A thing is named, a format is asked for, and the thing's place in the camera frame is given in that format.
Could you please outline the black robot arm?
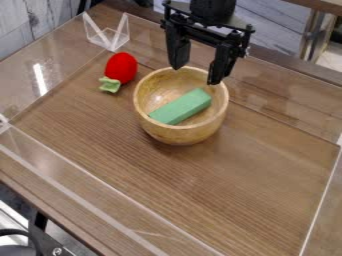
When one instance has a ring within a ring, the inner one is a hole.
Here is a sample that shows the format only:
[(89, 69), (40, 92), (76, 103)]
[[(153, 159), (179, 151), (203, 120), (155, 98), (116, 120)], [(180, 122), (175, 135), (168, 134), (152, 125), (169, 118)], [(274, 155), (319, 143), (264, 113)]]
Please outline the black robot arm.
[(236, 0), (164, 0), (160, 27), (165, 33), (169, 66), (179, 70), (189, 61), (191, 41), (215, 48), (207, 84), (216, 85), (231, 74), (250, 48), (255, 27), (235, 15)]

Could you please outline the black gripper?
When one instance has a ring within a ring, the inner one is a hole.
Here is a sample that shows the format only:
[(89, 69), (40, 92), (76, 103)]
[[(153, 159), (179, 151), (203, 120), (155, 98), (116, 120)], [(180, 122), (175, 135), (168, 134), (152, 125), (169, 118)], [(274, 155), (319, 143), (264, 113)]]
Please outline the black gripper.
[(161, 5), (160, 27), (165, 33), (171, 67), (177, 70), (187, 64), (191, 40), (210, 45), (216, 51), (207, 84), (219, 84), (230, 75), (236, 58), (246, 56), (255, 33), (254, 26), (234, 14), (236, 0), (164, 0)]

